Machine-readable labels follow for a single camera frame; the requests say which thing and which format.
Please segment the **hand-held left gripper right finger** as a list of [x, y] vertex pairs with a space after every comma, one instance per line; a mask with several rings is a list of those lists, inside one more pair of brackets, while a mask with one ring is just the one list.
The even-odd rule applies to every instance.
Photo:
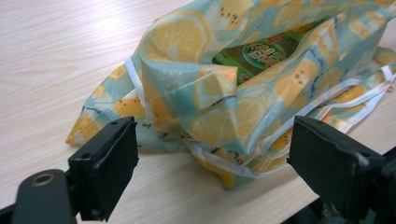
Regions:
[[297, 116], [288, 163], [342, 217], [361, 219], [369, 209], [369, 183], [385, 158], [323, 121]]

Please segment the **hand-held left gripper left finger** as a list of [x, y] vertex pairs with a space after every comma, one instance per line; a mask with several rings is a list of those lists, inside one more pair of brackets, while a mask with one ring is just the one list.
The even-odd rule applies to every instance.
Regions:
[[138, 163], [136, 122], [108, 123], [68, 159], [81, 219], [109, 220]]

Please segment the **lemon print fabric bag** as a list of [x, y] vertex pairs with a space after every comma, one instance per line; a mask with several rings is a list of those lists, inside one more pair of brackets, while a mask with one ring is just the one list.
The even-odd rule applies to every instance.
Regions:
[[[235, 189], [283, 168], [296, 116], [341, 132], [396, 80], [379, 42], [396, 0], [193, 0], [156, 20], [134, 54], [92, 93], [67, 137], [81, 146], [134, 117], [142, 150], [189, 151]], [[304, 33], [288, 59], [237, 84], [224, 49]]]

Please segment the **green snack packet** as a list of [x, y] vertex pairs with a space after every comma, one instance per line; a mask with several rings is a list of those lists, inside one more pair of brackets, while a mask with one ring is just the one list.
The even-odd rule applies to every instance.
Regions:
[[222, 50], [212, 63], [237, 67], [237, 84], [243, 84], [269, 67], [289, 58], [304, 33], [287, 31], [245, 45]]

